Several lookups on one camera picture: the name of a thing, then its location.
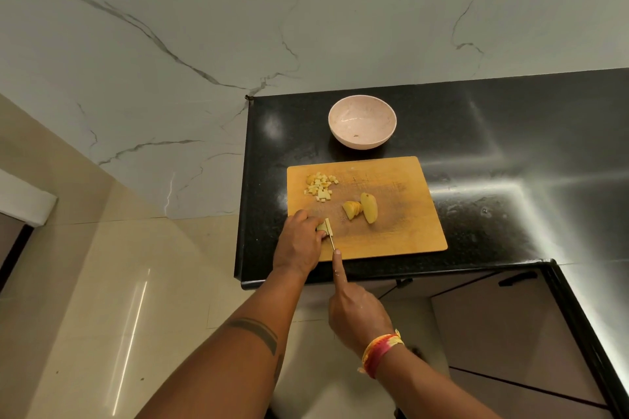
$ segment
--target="person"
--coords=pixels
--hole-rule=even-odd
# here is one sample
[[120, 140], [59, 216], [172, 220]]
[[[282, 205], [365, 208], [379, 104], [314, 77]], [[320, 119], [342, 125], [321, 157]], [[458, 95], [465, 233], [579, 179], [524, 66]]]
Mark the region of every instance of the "person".
[[[319, 260], [326, 233], [315, 229], [322, 222], [304, 210], [286, 219], [269, 277], [170, 375], [137, 419], [264, 417], [282, 369], [297, 301]], [[382, 303], [347, 281], [339, 250], [332, 264], [330, 327], [362, 358], [373, 339], [392, 336], [395, 330]], [[375, 379], [411, 419], [499, 419], [403, 344], [384, 353]]]

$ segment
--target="person's left hand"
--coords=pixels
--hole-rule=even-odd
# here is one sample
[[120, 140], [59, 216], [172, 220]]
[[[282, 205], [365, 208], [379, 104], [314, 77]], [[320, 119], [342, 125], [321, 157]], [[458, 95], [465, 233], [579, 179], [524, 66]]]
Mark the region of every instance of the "person's left hand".
[[284, 223], [284, 230], [279, 236], [273, 270], [288, 267], [302, 273], [304, 278], [315, 268], [321, 254], [321, 240], [327, 235], [316, 226], [324, 219], [309, 217], [305, 210], [298, 210]]

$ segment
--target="wooden chopping board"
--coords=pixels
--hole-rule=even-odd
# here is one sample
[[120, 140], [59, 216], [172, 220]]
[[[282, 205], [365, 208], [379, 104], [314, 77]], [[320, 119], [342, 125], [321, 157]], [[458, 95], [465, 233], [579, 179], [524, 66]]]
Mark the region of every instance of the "wooden chopping board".
[[[317, 202], [304, 194], [310, 174], [334, 175], [339, 184], [329, 187], [332, 200]], [[344, 259], [361, 259], [448, 248], [429, 187], [416, 157], [390, 157], [367, 161], [331, 162], [291, 166], [286, 172], [288, 215], [300, 209], [328, 217], [334, 244]], [[378, 219], [368, 224], [360, 214], [353, 220], [345, 215], [345, 201], [360, 201], [360, 193], [373, 194]], [[332, 260], [329, 240], [323, 242], [319, 262]]]

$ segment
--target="bowl rim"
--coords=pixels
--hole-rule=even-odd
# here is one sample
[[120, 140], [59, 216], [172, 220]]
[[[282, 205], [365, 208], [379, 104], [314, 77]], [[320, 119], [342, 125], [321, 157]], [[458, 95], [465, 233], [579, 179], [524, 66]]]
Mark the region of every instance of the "bowl rim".
[[[348, 98], [355, 98], [355, 97], [367, 97], [367, 98], [372, 98], [372, 99], [374, 99], [374, 100], [380, 101], [383, 105], [385, 105], [387, 108], [389, 108], [389, 110], [391, 110], [391, 113], [393, 113], [393, 128], [391, 129], [391, 132], [390, 132], [387, 136], [383, 137], [382, 139], [379, 139], [378, 141], [373, 141], [373, 142], [369, 142], [369, 143], [361, 143], [361, 142], [355, 142], [355, 141], [352, 141], [352, 140], [350, 140], [350, 139], [346, 139], [346, 138], [342, 137], [341, 135], [337, 134], [337, 133], [334, 131], [334, 129], [332, 129], [332, 123], [330, 122], [330, 116], [332, 115], [332, 110], [334, 109], [334, 107], [335, 107], [336, 105], [338, 105], [341, 101], [345, 101], [345, 100], [347, 100]], [[366, 145], [371, 145], [371, 144], [378, 144], [378, 143], [382, 144], [382, 143], [384, 143], [385, 141], [387, 141], [387, 140], [388, 140], [391, 136], [393, 136], [393, 133], [395, 133], [395, 130], [396, 130], [396, 128], [397, 128], [397, 114], [395, 113], [395, 110], [394, 110], [393, 108], [391, 108], [391, 105], [389, 105], [389, 103], [387, 103], [387, 102], [386, 102], [386, 101], [384, 101], [384, 100], [381, 100], [380, 98], [372, 97], [371, 95], [350, 95], [350, 96], [348, 96], [348, 97], [341, 98], [341, 99], [340, 99], [340, 100], [338, 100], [335, 104], [333, 104], [333, 105], [332, 105], [332, 107], [330, 108], [330, 111], [328, 112], [328, 127], [330, 128], [330, 131], [332, 131], [332, 134], [333, 134], [335, 137], [340, 137], [341, 139], [344, 139], [344, 140], [346, 140], [347, 142], [351, 142], [351, 143], [353, 143], [353, 144], [363, 145], [363, 146], [366, 146]]]

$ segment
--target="hand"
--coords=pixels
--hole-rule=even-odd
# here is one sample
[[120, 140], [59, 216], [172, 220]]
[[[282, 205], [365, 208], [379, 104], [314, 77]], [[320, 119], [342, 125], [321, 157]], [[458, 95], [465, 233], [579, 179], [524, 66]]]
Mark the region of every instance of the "hand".
[[373, 294], [347, 282], [339, 249], [332, 255], [332, 269], [336, 291], [328, 306], [330, 328], [345, 346], [362, 358], [373, 339], [395, 333], [391, 319]]
[[327, 235], [316, 226], [324, 219], [309, 217], [305, 210], [298, 210], [284, 223], [273, 255], [273, 269], [296, 269], [305, 277], [315, 268], [321, 254], [321, 240]]

